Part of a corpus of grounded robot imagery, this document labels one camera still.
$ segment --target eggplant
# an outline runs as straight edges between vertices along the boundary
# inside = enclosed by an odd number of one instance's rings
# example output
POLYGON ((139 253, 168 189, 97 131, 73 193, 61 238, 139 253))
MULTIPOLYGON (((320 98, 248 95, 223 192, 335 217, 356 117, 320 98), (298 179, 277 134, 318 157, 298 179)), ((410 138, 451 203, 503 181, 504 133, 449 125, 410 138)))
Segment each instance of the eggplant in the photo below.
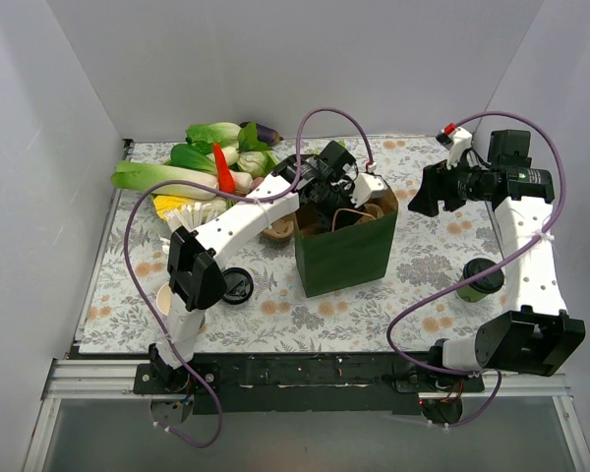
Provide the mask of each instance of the eggplant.
MULTIPOLYGON (((245 128, 250 123, 250 121, 244 121, 239 126, 241 128, 245 128)), ((261 125, 260 123, 256 123, 256 129, 258 130, 258 141, 269 146, 275 146, 284 139, 279 135, 279 133, 277 133, 277 131, 268 126, 261 125)))

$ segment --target red chili pepper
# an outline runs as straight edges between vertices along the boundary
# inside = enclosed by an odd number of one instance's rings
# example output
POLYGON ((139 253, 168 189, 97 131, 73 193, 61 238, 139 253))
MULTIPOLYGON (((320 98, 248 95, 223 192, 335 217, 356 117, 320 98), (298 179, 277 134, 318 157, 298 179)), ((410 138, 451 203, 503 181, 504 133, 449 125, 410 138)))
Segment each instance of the red chili pepper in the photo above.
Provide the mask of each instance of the red chili pepper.
POLYGON ((218 175, 218 188, 222 192, 233 194, 236 192, 236 184, 232 173, 227 167, 227 160, 225 160, 225 154, 218 143, 212 144, 212 150, 214 151, 214 162, 216 163, 216 173, 218 175))

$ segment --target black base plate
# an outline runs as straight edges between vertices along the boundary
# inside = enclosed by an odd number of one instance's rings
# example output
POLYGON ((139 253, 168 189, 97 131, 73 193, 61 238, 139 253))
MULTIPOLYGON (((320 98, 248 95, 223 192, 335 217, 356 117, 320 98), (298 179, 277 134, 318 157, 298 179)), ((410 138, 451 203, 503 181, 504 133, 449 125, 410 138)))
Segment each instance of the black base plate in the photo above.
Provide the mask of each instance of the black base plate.
MULTIPOLYGON (((426 361, 427 353, 412 353, 426 361)), ((210 384, 227 412, 391 411, 420 413, 418 392, 437 391, 458 378, 434 377, 395 353, 196 354, 191 366, 210 384)), ((191 383, 194 414, 213 414, 207 392, 191 383)), ((466 392, 483 391, 481 378, 464 379, 466 392)), ((152 374, 137 368, 135 394, 170 393, 152 374)))

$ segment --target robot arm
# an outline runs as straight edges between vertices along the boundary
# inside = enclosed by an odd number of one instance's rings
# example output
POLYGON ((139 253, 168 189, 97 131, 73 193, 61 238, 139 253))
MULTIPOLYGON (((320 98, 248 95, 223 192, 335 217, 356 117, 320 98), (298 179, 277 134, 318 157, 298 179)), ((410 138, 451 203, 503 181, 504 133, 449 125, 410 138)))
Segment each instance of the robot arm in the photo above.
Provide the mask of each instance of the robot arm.
MULTIPOLYGON (((301 205, 314 202, 320 223, 329 227, 340 208, 359 208, 371 198, 380 197, 386 183, 377 175, 359 174, 355 158, 340 144, 330 142, 319 156, 304 156, 296 191, 270 203, 239 203, 217 219, 189 231, 179 226, 173 232, 168 258, 171 306, 166 317, 170 340, 185 361, 193 358, 197 335, 205 311, 217 303, 226 291, 222 271, 229 259, 250 239, 282 216, 301 205), (355 169, 354 179, 348 171, 355 169)), ((296 159, 290 156, 279 163, 252 199, 270 198, 288 188, 295 178, 296 159)), ((336 228, 353 224, 359 215, 343 212, 336 228)), ((151 365, 166 384, 173 384, 181 362, 166 339, 149 349, 151 365)))
MULTIPOLYGON (((438 137, 446 145, 446 139, 438 137)), ((530 135, 520 131, 492 133, 490 169, 446 161, 424 169, 422 187, 409 209, 426 216, 454 211, 467 200, 491 202, 507 257, 540 234, 554 198, 551 174, 531 169, 530 135)), ((504 312, 483 324, 473 336, 438 341, 442 365, 450 369, 500 369, 550 376, 585 336, 583 321, 571 319, 560 295, 551 236, 505 268, 504 312)))

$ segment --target floral tablecloth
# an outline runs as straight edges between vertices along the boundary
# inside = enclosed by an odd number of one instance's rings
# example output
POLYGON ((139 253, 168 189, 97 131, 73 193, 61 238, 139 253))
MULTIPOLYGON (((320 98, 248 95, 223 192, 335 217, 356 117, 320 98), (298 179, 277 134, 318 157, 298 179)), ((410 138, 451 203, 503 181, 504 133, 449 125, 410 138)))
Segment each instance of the floral tablecloth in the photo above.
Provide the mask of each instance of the floral tablecloth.
MULTIPOLYGON (((327 140, 306 140, 304 152, 321 150, 327 140)), ((364 159, 358 139, 345 140, 348 149, 364 159)), ((199 352, 269 351, 386 351, 388 323, 402 309, 448 287, 463 265, 476 257, 499 261, 502 256, 485 206, 468 203, 454 213, 428 218, 407 210, 421 182, 422 168, 445 158, 434 138, 383 136, 371 138, 380 173, 399 201, 399 215, 386 277, 344 290, 306 298, 295 266, 292 240, 275 243, 259 236, 230 261, 254 277, 249 302, 231 306, 219 302, 206 314, 197 343, 199 352)), ((169 143, 137 144, 132 160, 161 162, 169 143)), ((284 158, 294 150, 292 141, 274 152, 284 158)), ((148 308, 129 278, 122 256, 122 238, 129 212, 138 194, 124 191, 97 275, 80 352, 143 353, 160 336, 148 308)), ((131 235, 131 260, 140 282, 154 299, 167 281, 166 256, 159 237, 169 237, 150 202, 140 208, 131 235)), ((456 294, 407 317, 394 332, 404 349, 426 350, 438 338, 472 333, 497 316, 503 291, 479 303, 468 304, 456 294)))

